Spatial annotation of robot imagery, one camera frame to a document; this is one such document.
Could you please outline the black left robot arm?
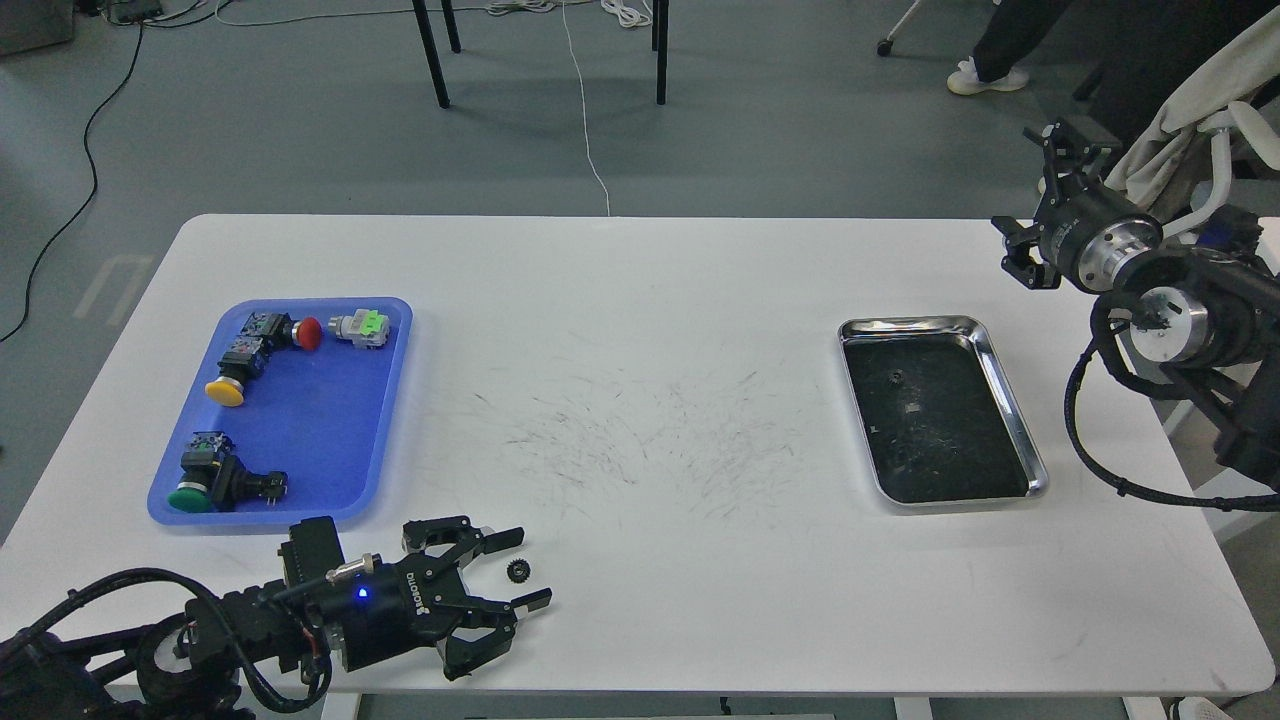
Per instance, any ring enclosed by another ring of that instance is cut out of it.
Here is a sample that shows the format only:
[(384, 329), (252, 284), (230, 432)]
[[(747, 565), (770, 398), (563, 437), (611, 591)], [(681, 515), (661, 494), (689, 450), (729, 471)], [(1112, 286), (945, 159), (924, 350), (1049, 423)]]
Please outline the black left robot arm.
[[(297, 714), (348, 673), (433, 648), (445, 679), (508, 652), (518, 621), (547, 607), (544, 588), (515, 600), (472, 594), (475, 559), (512, 550), (524, 529), (494, 532), (466, 516), (407, 521), (404, 556), (347, 559), (334, 520), (308, 518), (280, 546), (284, 575), (224, 596), (159, 568), (114, 573), (68, 596), (3, 643), (5, 719), (251, 719), (244, 692)], [(54, 628), (90, 602), (134, 585), (189, 593), (160, 621), (64, 641)]]

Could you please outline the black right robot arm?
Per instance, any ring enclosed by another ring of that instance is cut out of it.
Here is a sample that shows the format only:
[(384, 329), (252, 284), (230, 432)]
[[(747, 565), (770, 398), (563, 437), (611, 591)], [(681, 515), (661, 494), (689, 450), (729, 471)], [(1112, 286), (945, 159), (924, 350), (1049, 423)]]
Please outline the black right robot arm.
[[(1064, 420), (1076, 455), (1121, 496), (1224, 512), (1277, 511), (1277, 277), (1258, 255), (1256, 214), (1222, 202), (1233, 177), (1230, 129), (1212, 128), (1213, 186), (1193, 213), (1164, 224), (1105, 186), (1120, 142), (1084, 117), (1024, 129), (1043, 158), (1044, 190), (1029, 225), (993, 217), (1002, 269), (1030, 290), (1064, 281), (1094, 296), (1091, 342), (1071, 374)], [(1096, 461), (1076, 427), (1076, 396), (1100, 357), (1121, 386), (1188, 401), (1217, 429), (1219, 465), (1267, 495), (1170, 495)]]

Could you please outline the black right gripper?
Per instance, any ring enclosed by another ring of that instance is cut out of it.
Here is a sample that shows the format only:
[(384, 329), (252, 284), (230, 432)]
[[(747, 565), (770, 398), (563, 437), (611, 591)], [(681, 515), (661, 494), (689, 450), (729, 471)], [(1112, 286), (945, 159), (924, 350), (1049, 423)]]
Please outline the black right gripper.
[[(1097, 181), (1123, 155), (1123, 142), (1097, 120), (1053, 120), (1021, 135), (1042, 151), (1044, 188), (1032, 225), (991, 218), (1004, 240), (1001, 268), (1028, 290), (1057, 290), (1062, 277), (1083, 292), (1114, 290), (1124, 265), (1164, 242), (1164, 228), (1119, 192), (1070, 190), (1066, 178), (1083, 176), (1085, 187)], [(1033, 259), (1038, 247), (1047, 263)]]

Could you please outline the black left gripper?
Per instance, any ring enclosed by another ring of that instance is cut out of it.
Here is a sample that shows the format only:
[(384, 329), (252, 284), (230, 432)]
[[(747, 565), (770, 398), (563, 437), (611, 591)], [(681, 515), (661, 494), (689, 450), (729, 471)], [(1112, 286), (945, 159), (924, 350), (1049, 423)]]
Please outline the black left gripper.
[(340, 630), (346, 671), (434, 647), (445, 679), (454, 682), (507, 653), (520, 619), (550, 605), (550, 588), (508, 601), (465, 591), (461, 569), (480, 555), (520, 547), (522, 527), (493, 532), (452, 516), (407, 521), (402, 530), (402, 562), (328, 589), (328, 623)]

